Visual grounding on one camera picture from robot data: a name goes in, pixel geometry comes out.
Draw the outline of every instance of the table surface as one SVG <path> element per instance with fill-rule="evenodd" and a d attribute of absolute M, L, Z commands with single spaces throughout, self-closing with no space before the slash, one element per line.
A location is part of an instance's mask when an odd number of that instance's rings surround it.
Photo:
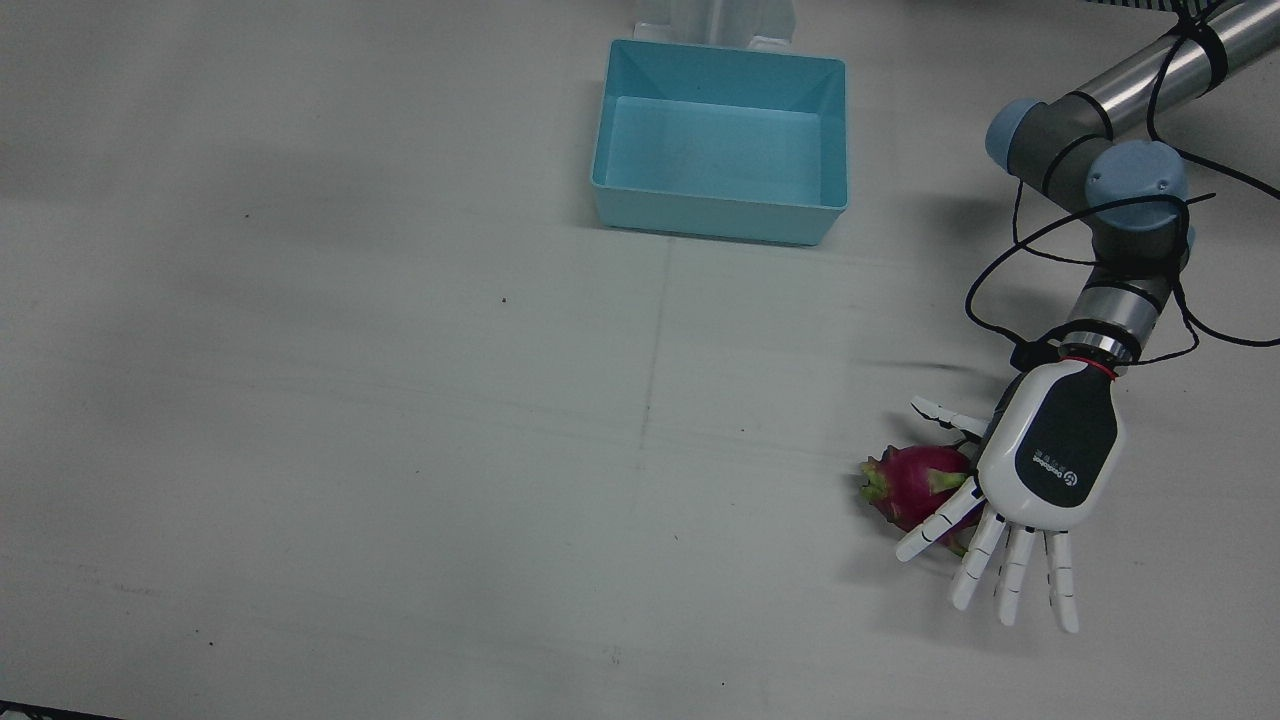
<path fill-rule="evenodd" d="M 797 3 L 849 65 L 823 243 L 600 227 L 628 1 L 18 3 L 0 18 L 0 697 L 134 719 L 1261 717 L 1277 351 L 1123 378 L 1129 445 L 1011 629 L 901 565 L 858 461 L 980 415 L 989 118 L 1170 15 Z M 1280 63 L 1162 120 L 1272 182 Z M 1280 333 L 1276 206 L 1190 170 L 1193 309 Z M 1028 199 L 1024 227 L 1060 213 Z M 1083 228 L 1053 249 L 1088 251 Z M 979 309 L 1032 334 L 1079 268 Z M 1174 318 L 1151 351 L 1185 342 Z"/>

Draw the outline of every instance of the blue plastic bin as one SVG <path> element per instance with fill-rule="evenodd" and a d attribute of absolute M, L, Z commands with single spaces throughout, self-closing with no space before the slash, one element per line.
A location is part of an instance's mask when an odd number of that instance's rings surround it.
<path fill-rule="evenodd" d="M 849 205 L 845 64 L 616 40 L 591 184 L 607 225 L 818 245 Z"/>

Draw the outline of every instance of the pink dragon fruit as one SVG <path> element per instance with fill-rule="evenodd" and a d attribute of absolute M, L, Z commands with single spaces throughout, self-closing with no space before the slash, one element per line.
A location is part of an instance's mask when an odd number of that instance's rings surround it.
<path fill-rule="evenodd" d="M 910 532 L 932 515 L 969 477 L 969 459 L 954 447 L 913 446 L 884 448 L 879 460 L 872 457 L 859 465 L 867 484 L 859 495 L 886 520 L 902 532 Z M 957 533 L 978 523 L 969 514 L 946 532 L 938 543 L 956 555 L 965 553 Z"/>

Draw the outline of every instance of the robotic hand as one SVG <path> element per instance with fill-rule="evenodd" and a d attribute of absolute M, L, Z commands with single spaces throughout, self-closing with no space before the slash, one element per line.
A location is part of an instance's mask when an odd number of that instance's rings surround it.
<path fill-rule="evenodd" d="M 1037 532 L 1048 553 L 1050 603 L 1059 625 L 1079 632 L 1068 530 L 1084 520 L 1124 445 L 1106 365 L 1066 357 L 1023 373 L 1005 391 L 984 430 L 974 474 L 936 514 L 897 543 L 897 559 L 915 557 L 979 505 L 969 552 L 951 580 L 951 603 L 969 606 L 1000 537 L 1009 529 L 996 587 L 1000 621 L 1012 625 Z M 980 420 L 916 400 L 916 411 L 977 434 Z"/>
<path fill-rule="evenodd" d="M 1144 120 L 1155 137 L 1157 110 L 1208 92 L 1280 46 L 1280 3 L 1224 0 L 1198 5 L 1194 17 L 1183 10 L 1179 26 L 1146 49 L 1051 104 L 1010 102 L 987 131 L 987 154 L 997 165 L 1092 228 L 1094 270 L 1064 325 L 1041 341 L 1019 342 L 1011 364 L 1021 374 L 989 425 L 915 402 L 925 418 L 980 445 L 973 477 L 902 538 L 897 557 L 910 560 L 984 506 L 951 583 L 951 602 L 968 607 L 1007 529 L 996 588 L 1006 625 L 1016 616 L 1039 532 L 1057 621 L 1066 632 L 1079 629 L 1068 530 L 1097 505 L 1124 443 L 1112 369 L 1140 361 L 1194 240 L 1180 152 L 1161 142 L 1115 138 Z M 1059 345 L 1046 341 L 1051 337 Z"/>

